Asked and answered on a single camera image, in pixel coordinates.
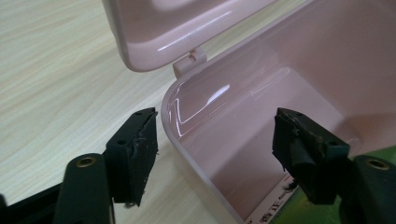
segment wooden table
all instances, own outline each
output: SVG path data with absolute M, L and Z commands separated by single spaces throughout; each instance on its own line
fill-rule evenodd
M 277 0 L 204 45 L 209 58 L 303 0 Z M 0 5 L 0 192 L 8 204 L 60 183 L 66 164 L 105 144 L 136 110 L 161 108 L 171 65 L 146 74 L 122 63 L 98 0 Z M 216 223 L 177 170 L 160 116 L 160 155 L 140 207 L 118 223 Z

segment pink plastic box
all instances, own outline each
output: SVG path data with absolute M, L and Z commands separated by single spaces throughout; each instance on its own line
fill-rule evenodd
M 104 2 L 131 69 L 154 69 L 191 52 L 187 65 L 186 58 L 175 64 L 179 79 L 163 99 L 163 127 L 176 162 L 221 223 L 243 223 L 285 175 L 272 155 L 278 107 L 320 123 L 348 142 L 352 155 L 396 145 L 393 0 L 307 1 L 208 62 L 194 49 L 216 28 L 273 1 L 185 1 L 194 13 L 177 17 L 188 25 L 176 20 L 139 35 L 132 33 L 151 19 L 122 11 L 127 1 Z M 165 18 L 172 6 L 145 10 L 154 9 Z M 150 53 L 161 59 L 143 62 Z

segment black mechanical arm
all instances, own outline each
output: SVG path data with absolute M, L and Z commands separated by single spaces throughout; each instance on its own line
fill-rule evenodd
M 103 155 L 71 160 L 64 182 L 7 206 L 1 223 L 115 223 L 113 203 L 140 205 L 158 152 L 154 108 L 132 114 L 106 144 Z
M 358 156 L 349 145 L 306 115 L 279 108 L 273 154 L 313 204 L 342 198 L 342 223 L 396 223 L 396 167 L 389 161 Z

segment open lid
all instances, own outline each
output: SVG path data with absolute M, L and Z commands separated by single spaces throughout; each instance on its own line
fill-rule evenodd
M 164 66 L 275 0 L 103 0 L 125 65 Z

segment circular hole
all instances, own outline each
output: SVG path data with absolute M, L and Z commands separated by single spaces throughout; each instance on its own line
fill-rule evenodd
M 369 166 L 371 166 L 375 169 L 378 169 L 378 170 L 388 170 L 389 169 L 389 166 L 382 161 L 367 160 L 366 162 Z
M 96 158 L 94 157 L 85 157 L 80 159 L 79 161 L 77 161 L 76 166 L 77 167 L 87 167 L 90 166 L 92 164 L 94 164 L 96 162 Z
M 119 145 L 125 145 L 125 144 L 126 144 L 126 141 L 125 141 L 125 140 L 119 140 L 119 141 L 117 142 L 117 144 L 119 144 Z
M 329 143 L 328 143 L 330 146 L 338 146 L 338 143 L 337 142 L 335 142 L 335 141 L 330 141 Z

